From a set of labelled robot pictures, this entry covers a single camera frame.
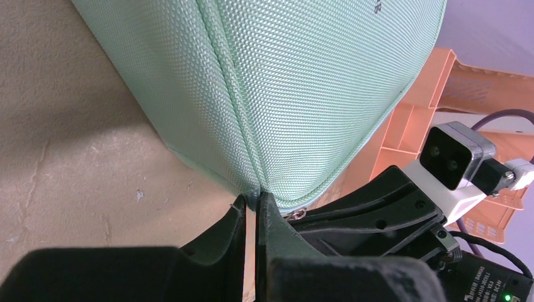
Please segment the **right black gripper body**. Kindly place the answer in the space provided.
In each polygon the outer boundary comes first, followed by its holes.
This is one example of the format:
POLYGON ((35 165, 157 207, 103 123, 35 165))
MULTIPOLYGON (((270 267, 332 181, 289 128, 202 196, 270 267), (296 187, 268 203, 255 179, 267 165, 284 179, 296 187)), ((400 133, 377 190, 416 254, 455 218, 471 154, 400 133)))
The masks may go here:
POLYGON ((328 256, 412 257, 456 261, 459 244, 437 205, 396 166, 290 225, 328 256))

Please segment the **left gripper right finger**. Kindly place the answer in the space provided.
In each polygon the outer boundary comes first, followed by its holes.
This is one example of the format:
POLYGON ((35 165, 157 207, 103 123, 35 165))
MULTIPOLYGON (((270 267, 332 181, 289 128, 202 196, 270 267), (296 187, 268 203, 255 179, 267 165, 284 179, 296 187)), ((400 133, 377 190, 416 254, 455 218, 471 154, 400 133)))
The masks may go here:
POLYGON ((256 301, 446 301, 420 260, 326 256, 290 226, 270 193, 255 213, 256 301))

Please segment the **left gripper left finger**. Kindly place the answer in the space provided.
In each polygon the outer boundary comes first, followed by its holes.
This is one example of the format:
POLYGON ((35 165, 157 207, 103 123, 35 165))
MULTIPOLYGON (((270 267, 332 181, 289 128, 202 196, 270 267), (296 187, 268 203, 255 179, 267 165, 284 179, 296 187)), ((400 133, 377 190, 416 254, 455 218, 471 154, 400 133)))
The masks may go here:
POLYGON ((182 247, 39 249, 1 285, 2 301, 240 301, 246 200, 182 247))

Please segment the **mint green storage case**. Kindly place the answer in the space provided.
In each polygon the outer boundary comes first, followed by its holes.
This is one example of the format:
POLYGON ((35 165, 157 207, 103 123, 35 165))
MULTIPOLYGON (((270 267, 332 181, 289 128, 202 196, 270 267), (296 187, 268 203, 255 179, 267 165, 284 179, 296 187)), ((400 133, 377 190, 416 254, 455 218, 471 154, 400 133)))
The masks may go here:
POLYGON ((312 204, 416 81, 446 1, 74 1, 166 146, 312 204))

